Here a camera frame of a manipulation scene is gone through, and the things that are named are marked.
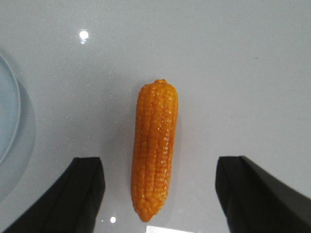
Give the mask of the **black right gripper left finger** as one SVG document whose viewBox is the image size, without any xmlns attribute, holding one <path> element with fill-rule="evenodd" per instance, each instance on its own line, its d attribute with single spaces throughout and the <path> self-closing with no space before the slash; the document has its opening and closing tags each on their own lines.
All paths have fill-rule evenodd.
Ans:
<svg viewBox="0 0 311 233">
<path fill-rule="evenodd" d="M 74 158 L 59 179 L 5 232 L 91 233 L 104 191 L 100 158 Z"/>
</svg>

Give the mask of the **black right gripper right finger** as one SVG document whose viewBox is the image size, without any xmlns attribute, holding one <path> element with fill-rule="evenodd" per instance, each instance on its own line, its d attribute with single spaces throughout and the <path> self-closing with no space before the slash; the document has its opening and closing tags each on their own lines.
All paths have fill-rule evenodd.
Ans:
<svg viewBox="0 0 311 233">
<path fill-rule="evenodd" d="M 219 157 L 215 190 L 232 233 L 311 231 L 311 200 L 245 156 Z"/>
</svg>

